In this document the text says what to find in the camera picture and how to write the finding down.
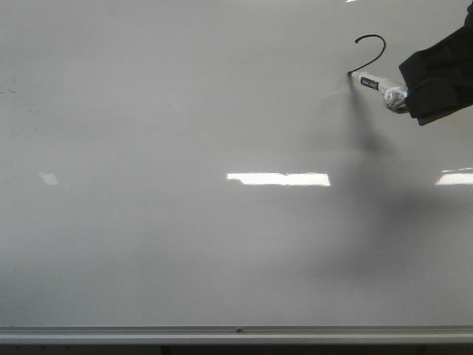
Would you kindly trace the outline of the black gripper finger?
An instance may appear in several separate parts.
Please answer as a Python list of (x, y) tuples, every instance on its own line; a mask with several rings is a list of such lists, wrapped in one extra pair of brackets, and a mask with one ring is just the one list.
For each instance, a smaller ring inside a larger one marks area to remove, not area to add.
[(463, 26), (429, 48), (419, 50), (399, 65), (409, 93), (440, 87), (472, 88), (472, 8)]
[(425, 126), (472, 105), (472, 68), (459, 64), (406, 68), (406, 105)]

